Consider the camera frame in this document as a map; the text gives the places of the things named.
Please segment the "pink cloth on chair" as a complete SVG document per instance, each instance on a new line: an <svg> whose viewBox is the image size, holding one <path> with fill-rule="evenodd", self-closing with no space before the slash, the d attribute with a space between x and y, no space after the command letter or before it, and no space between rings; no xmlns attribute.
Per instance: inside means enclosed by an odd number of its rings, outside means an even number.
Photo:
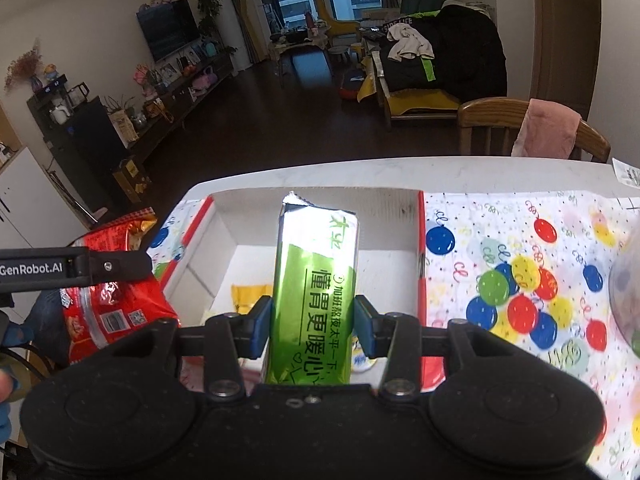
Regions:
<svg viewBox="0 0 640 480"><path fill-rule="evenodd" d="M563 104L530 99L511 156L568 159L581 121Z"/></svg>

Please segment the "wooden chair with pink cloth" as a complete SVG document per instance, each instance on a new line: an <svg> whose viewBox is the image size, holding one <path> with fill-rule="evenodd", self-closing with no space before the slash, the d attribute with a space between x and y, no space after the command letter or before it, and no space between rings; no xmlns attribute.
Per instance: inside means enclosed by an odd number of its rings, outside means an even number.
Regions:
<svg viewBox="0 0 640 480"><path fill-rule="evenodd" d="M577 112L563 104L529 99L486 98L458 108L460 153L472 153L473 132L485 131L486 155L491 153L491 133L504 132L501 153L511 157L580 159L588 154L604 164L611 144Z"/></svg>

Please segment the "red cardboard shoe box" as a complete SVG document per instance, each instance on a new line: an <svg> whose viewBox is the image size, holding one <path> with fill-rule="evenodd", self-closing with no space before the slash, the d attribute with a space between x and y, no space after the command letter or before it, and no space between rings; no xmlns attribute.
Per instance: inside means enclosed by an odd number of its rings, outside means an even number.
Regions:
<svg viewBox="0 0 640 480"><path fill-rule="evenodd" d="M268 344L240 362L247 387L377 386L385 360L363 353L352 300L419 314L421 197L396 188L222 192L181 202L150 253L183 326L272 298Z"/></svg>

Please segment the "green biscuit packet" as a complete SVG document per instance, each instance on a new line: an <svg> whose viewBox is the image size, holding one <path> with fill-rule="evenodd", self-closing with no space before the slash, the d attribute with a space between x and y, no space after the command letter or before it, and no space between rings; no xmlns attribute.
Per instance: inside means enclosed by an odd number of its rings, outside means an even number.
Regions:
<svg viewBox="0 0 640 480"><path fill-rule="evenodd" d="M352 372L359 221L291 192L283 199L265 382L335 386Z"/></svg>

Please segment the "balloon birthday tablecloth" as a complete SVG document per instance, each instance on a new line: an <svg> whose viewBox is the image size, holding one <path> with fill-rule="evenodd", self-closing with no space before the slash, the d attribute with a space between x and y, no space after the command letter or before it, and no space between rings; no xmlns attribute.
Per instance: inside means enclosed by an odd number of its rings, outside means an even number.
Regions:
<svg viewBox="0 0 640 480"><path fill-rule="evenodd" d="M600 396L605 425L590 467L639 474L639 361L618 330L608 274L639 223L634 197L588 191L427 193L300 188L359 222L356 289L380 311L442 327L463 318L570 373ZM149 249L185 326L235 308L273 281L285 190L186 198Z"/></svg>

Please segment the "black television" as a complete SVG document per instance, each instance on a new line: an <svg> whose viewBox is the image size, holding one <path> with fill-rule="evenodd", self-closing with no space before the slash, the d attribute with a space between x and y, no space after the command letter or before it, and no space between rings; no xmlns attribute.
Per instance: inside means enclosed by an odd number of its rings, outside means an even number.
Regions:
<svg viewBox="0 0 640 480"><path fill-rule="evenodd" d="M149 6L136 14L154 62L167 58L201 37L189 0Z"/></svg>

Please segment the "yellow minion candy packet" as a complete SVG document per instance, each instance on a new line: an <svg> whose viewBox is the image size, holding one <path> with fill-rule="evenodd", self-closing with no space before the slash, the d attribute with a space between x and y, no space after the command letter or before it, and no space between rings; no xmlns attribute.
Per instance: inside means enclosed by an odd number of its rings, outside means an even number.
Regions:
<svg viewBox="0 0 640 480"><path fill-rule="evenodd" d="M352 374L362 374L372 370L375 364L376 359L367 357L358 337L352 336Z"/></svg>

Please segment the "white cabinet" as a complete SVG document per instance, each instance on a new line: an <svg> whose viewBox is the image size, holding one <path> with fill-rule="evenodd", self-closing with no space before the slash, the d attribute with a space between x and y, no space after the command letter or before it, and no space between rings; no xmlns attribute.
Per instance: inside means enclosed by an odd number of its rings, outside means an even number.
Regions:
<svg viewBox="0 0 640 480"><path fill-rule="evenodd" d="M28 148L1 167L2 249L63 247L85 232Z"/></svg>

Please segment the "dark wooden tv cabinet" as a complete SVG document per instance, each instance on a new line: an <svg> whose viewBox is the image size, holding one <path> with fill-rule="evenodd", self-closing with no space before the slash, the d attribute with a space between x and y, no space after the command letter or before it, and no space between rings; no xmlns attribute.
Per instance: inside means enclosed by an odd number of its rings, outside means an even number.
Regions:
<svg viewBox="0 0 640 480"><path fill-rule="evenodd" d="M192 66L138 110L110 96L73 106L62 75L33 94L27 106L53 161L87 208L121 212L132 203L116 180L126 163L141 165L231 72L232 54L224 50Z"/></svg>

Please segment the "clear plastic bag of snacks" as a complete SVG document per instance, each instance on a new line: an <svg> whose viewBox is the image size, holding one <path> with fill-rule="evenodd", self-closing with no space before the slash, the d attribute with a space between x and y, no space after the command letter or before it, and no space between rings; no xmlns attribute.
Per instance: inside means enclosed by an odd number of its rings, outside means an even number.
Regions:
<svg viewBox="0 0 640 480"><path fill-rule="evenodd" d="M624 341L639 355L640 261L639 226L616 257L608 279L611 312Z"/></svg>

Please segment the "dark sofa with clothes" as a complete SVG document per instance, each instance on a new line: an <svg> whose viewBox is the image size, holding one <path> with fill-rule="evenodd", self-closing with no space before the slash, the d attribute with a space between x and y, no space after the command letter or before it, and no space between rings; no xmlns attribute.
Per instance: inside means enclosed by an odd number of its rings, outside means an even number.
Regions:
<svg viewBox="0 0 640 480"><path fill-rule="evenodd" d="M387 31L407 23L432 45L432 60L393 61ZM466 102L505 96L508 92L506 55L498 27L474 6L449 3L437 11L401 16L382 28L370 54L369 81L359 99L374 93L385 121L454 116Z"/></svg>

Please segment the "red snack bag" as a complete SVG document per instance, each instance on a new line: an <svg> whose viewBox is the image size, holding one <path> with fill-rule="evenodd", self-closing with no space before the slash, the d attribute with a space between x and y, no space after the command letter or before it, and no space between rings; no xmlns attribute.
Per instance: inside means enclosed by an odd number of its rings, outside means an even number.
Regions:
<svg viewBox="0 0 640 480"><path fill-rule="evenodd" d="M137 252L155 223L155 212L145 208L99 226L74 244L98 252ZM178 318L153 275L137 282L63 288L60 297L72 364L160 318Z"/></svg>

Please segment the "yellow square snack packet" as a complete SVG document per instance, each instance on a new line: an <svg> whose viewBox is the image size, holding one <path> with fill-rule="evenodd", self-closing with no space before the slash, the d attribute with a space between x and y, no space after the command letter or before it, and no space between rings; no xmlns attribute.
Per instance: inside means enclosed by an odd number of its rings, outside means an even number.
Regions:
<svg viewBox="0 0 640 480"><path fill-rule="evenodd" d="M232 285L231 299L235 311L246 315L262 296L272 296L271 285Z"/></svg>

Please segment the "dark blue jeans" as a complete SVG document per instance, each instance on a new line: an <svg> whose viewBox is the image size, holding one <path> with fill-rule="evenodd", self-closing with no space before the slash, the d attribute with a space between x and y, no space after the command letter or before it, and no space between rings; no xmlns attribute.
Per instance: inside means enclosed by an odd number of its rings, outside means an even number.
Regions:
<svg viewBox="0 0 640 480"><path fill-rule="evenodd" d="M70 365L70 335L65 327L63 304L58 289L40 292L22 322L14 322L1 309L1 356L14 358L20 350L36 350L50 372L57 373Z"/></svg>

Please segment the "white garment on sofa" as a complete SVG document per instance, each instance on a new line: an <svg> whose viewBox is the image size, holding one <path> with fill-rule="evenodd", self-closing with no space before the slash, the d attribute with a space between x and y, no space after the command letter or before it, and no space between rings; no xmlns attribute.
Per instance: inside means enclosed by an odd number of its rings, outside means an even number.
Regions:
<svg viewBox="0 0 640 480"><path fill-rule="evenodd" d="M392 43L388 57L393 61L400 62L412 58L432 60L435 57L431 43L407 23L390 26L387 40Z"/></svg>

